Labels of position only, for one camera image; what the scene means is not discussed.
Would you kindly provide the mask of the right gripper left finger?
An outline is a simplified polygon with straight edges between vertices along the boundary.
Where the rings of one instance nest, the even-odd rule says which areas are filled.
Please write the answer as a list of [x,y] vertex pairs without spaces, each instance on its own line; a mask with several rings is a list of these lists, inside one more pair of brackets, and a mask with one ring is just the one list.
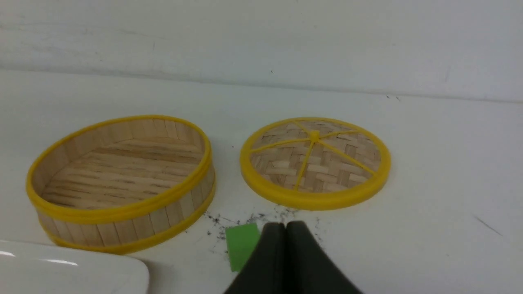
[[260,239],[226,294],[282,294],[285,255],[285,225],[264,225]]

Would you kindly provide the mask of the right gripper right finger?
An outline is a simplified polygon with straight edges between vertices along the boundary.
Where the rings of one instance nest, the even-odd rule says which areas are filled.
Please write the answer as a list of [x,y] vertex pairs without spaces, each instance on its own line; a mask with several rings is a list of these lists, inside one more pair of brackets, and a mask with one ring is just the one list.
[[286,293],[360,294],[303,221],[286,225]]

